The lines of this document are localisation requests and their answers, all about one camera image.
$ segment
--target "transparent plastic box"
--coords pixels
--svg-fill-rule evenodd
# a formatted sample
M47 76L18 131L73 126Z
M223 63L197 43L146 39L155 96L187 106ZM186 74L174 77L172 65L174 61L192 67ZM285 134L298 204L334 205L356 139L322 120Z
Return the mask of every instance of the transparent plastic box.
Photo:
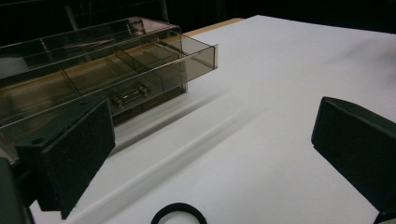
M87 97L120 124L187 91L217 68L217 46L178 26L133 17L0 48L0 155Z

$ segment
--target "round black object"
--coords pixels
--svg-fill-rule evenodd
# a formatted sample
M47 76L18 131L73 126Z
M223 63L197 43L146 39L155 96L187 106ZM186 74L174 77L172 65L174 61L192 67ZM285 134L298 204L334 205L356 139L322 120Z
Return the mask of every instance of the round black object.
M151 224L158 224L164 216L173 212L186 212L195 216L200 224L207 224L205 217L198 209L186 203L171 203L161 209L151 220Z

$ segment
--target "white table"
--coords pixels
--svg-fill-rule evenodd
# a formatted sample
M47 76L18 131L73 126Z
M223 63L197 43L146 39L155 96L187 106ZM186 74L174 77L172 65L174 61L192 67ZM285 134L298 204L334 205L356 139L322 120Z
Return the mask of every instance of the white table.
M183 202L209 224L373 223L310 137L322 96L396 121L396 36L257 16L194 38L219 44L219 69L118 127L66 221L36 203L35 221L145 224Z

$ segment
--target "white tabletop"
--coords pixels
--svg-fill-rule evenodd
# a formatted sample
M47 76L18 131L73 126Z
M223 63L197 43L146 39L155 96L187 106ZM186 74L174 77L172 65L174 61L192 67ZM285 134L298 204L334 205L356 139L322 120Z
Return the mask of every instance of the white tabletop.
M178 202L209 224L373 223L310 137L323 96L396 121L396 36L257 16L194 38L219 44L219 69L118 127L70 217L35 203L36 223L145 224Z

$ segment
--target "black plastic piece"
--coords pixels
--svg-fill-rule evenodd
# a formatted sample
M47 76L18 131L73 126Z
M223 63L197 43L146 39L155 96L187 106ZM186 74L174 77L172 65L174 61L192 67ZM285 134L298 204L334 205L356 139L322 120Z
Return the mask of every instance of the black plastic piece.
M0 157L0 223L31 224L32 214L24 205L9 161Z
M61 211L65 219L76 206L115 146L106 99L80 102L15 148L38 182L43 211Z
M324 97L314 148L384 219L396 214L396 124L350 102Z
M195 207L187 203L171 203L161 209L151 220L151 224L158 224L166 215L173 212L186 212L197 218L200 224L207 224L205 217Z

